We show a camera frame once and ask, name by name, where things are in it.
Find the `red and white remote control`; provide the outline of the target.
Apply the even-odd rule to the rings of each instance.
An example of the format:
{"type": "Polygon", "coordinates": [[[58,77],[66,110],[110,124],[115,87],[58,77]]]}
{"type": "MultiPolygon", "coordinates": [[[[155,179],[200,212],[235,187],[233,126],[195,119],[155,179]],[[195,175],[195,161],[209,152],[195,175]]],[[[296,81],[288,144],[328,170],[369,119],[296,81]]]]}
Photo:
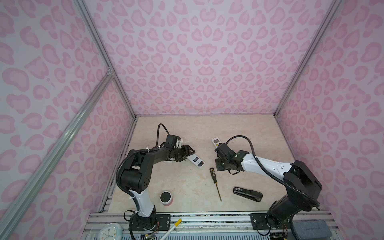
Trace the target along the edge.
{"type": "Polygon", "coordinates": [[[196,167],[198,167],[199,169],[201,169],[203,167],[203,165],[205,164],[205,162],[200,157],[198,157],[196,154],[192,154],[192,155],[188,156],[187,159],[191,163],[193,163],[196,167]]]}

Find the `black yellow handled screwdriver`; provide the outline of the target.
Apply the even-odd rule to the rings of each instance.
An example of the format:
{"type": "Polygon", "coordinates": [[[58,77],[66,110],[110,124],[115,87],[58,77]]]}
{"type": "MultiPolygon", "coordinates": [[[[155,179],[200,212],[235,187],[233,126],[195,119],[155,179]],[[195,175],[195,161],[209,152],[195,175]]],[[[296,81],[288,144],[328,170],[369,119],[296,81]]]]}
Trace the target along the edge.
{"type": "Polygon", "coordinates": [[[210,168],[210,174],[211,174],[212,180],[213,180],[213,182],[214,182],[214,184],[215,184],[215,186],[217,188],[219,199],[220,199],[220,201],[222,201],[222,197],[221,197],[220,190],[219,190],[219,187],[218,187],[217,175],[216,175],[216,172],[215,172],[214,168],[210,168]]]}

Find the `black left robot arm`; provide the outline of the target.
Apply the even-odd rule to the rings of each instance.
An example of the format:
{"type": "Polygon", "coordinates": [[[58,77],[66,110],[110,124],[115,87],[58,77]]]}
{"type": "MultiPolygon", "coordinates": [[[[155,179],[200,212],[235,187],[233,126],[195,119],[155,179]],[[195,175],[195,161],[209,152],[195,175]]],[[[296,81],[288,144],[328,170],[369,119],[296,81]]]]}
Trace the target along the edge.
{"type": "Polygon", "coordinates": [[[152,230],[157,225],[156,207],[147,191],[154,165],[171,159],[182,162],[195,153],[189,145],[129,151],[118,167],[115,179],[119,189],[130,195],[136,205],[136,213],[130,217],[130,226],[152,230]]]}

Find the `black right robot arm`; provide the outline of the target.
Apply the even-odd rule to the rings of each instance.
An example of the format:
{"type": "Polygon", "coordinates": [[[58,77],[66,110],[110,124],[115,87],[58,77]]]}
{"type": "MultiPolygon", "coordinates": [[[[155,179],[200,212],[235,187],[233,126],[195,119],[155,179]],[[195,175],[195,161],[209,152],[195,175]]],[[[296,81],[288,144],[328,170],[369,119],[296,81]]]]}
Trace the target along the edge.
{"type": "Polygon", "coordinates": [[[270,177],[285,187],[286,194],[268,209],[262,223],[272,229],[301,211],[318,208],[322,184],[302,161],[276,162],[256,156],[254,150],[235,152],[225,143],[216,144],[218,171],[250,172],[270,177]]]}

